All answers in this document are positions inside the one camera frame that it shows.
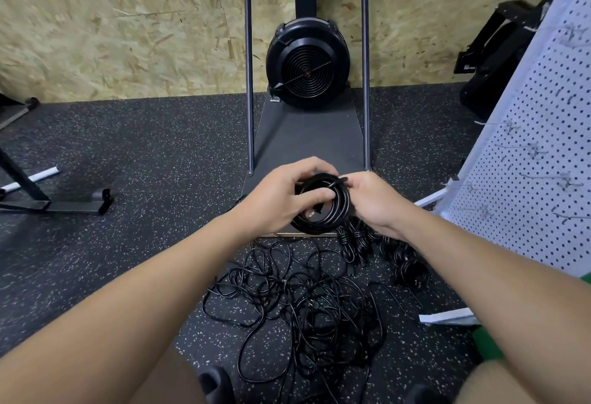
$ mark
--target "black shoe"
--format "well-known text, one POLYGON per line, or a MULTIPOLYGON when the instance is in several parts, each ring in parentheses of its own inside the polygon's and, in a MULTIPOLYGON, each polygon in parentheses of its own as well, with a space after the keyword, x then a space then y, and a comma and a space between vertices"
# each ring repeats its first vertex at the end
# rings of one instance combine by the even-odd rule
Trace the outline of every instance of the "black shoe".
POLYGON ((210 367, 199 376, 207 404, 236 404, 232 382, 221 367, 210 367))
POLYGON ((452 404, 452 402, 446 396, 425 385, 415 385, 404 398, 404 404, 452 404))

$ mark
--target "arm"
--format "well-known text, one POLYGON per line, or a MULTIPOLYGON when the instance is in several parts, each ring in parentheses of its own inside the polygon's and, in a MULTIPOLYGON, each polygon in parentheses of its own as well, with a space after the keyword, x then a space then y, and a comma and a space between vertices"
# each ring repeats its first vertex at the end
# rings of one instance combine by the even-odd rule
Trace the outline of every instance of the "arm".
POLYGON ((549 403, 589 402, 591 286, 418 208, 374 173, 347 176, 359 217, 422 253, 532 392, 549 403))
POLYGON ((232 211, 110 282, 0 360, 0 400, 127 402, 215 274, 251 238, 279 231, 334 192, 295 196, 299 179, 335 168, 310 158, 275 169, 232 211))

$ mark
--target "fan grille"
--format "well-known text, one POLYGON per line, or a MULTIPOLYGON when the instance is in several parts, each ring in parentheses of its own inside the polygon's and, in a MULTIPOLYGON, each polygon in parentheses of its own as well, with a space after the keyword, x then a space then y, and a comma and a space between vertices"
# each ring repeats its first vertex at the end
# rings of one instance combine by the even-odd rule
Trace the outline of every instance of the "fan grille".
POLYGON ((281 73, 285 87, 300 98, 321 95, 329 89, 335 76, 329 54, 309 44, 299 46, 287 55, 281 73))

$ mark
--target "wooden wall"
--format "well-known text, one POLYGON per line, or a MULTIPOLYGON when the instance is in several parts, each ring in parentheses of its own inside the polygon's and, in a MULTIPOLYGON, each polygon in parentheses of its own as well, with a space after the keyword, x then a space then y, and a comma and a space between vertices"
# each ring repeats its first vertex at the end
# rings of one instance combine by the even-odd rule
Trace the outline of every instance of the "wooden wall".
MULTIPOLYGON (((370 0, 371 84, 463 80, 457 52, 505 0, 370 0)), ((0 0, 0 90, 87 101, 244 91, 243 0, 0 0)), ((252 0, 255 89, 293 0, 252 0)), ((319 0, 360 86, 360 0, 319 0)))

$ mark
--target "bare leg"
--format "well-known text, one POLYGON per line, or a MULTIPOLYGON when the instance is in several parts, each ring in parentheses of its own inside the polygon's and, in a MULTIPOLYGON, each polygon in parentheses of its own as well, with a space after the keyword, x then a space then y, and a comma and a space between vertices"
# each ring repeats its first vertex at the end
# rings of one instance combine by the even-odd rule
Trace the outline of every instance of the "bare leg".
POLYGON ((129 404, 206 404, 192 366, 169 347, 129 404))
POLYGON ((505 362, 479 365, 468 377, 454 404, 538 404, 513 376, 505 362))

